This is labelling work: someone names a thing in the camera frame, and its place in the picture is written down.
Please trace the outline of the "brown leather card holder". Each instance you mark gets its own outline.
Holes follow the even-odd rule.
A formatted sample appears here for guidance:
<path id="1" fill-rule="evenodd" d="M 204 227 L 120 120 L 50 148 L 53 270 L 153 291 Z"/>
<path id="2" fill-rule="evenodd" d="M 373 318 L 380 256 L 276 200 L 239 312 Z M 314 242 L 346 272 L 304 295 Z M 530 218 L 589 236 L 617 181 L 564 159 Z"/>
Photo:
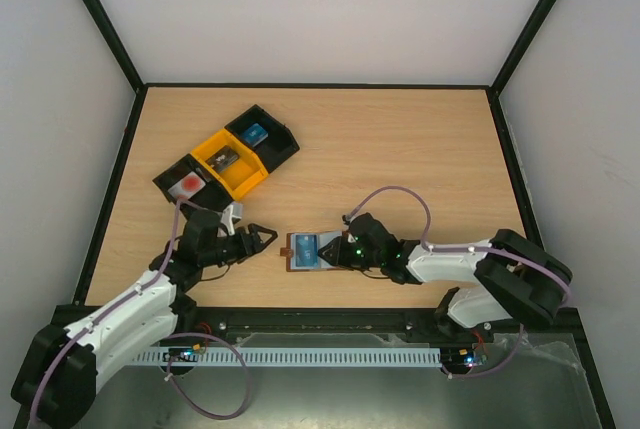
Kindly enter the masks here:
<path id="1" fill-rule="evenodd" d="M 286 271 L 302 273 L 341 270 L 338 265 L 323 259 L 320 250 L 342 235 L 341 231 L 288 233 L 285 246 L 279 252 L 285 260 Z"/>

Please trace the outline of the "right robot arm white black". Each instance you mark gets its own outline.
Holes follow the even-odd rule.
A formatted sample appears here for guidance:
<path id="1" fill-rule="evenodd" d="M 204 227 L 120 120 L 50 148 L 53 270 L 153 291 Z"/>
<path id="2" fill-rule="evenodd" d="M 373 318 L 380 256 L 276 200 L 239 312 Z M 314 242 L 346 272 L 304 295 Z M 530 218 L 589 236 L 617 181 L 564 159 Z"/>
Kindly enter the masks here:
<path id="1" fill-rule="evenodd" d="M 364 272 L 376 268 L 396 284 L 452 283 L 434 311 L 434 325 L 455 341 L 487 323 L 512 319 L 549 328 L 571 297 L 571 270 L 510 229 L 467 244 L 398 239 L 365 213 L 318 248 L 324 262 Z"/>

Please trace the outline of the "white red card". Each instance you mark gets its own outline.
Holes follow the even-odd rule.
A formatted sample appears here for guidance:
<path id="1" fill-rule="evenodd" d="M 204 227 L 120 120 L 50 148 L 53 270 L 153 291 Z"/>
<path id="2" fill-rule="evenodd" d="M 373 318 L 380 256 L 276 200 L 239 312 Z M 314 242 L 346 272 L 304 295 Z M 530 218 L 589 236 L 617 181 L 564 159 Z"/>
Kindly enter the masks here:
<path id="1" fill-rule="evenodd" d="M 168 193 L 175 199 L 191 199 L 205 186 L 205 181 L 197 173 L 191 171 L 173 184 L 168 189 Z"/>

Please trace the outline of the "blue vip card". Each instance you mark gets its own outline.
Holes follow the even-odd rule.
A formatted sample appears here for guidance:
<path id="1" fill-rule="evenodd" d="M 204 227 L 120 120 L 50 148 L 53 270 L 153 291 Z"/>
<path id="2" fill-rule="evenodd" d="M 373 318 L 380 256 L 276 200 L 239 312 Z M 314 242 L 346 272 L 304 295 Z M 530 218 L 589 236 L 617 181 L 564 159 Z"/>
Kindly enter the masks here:
<path id="1" fill-rule="evenodd" d="M 294 233 L 291 236 L 293 270 L 315 270 L 320 267 L 318 258 L 318 235 L 312 233 Z"/>

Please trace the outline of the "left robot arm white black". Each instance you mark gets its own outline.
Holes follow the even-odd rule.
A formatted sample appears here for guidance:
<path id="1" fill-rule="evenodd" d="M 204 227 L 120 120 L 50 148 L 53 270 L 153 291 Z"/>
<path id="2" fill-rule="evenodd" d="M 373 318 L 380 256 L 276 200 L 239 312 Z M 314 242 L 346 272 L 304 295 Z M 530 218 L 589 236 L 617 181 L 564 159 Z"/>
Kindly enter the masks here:
<path id="1" fill-rule="evenodd" d="M 257 224 L 236 228 L 230 210 L 197 209 L 174 225 L 163 252 L 125 291 L 66 326 L 49 324 L 33 338 L 11 389 L 32 424 L 70 428 L 105 384 L 136 355 L 170 339 L 209 339 L 196 327 L 189 291 L 204 269 L 230 268 L 259 254 L 277 237 Z"/>

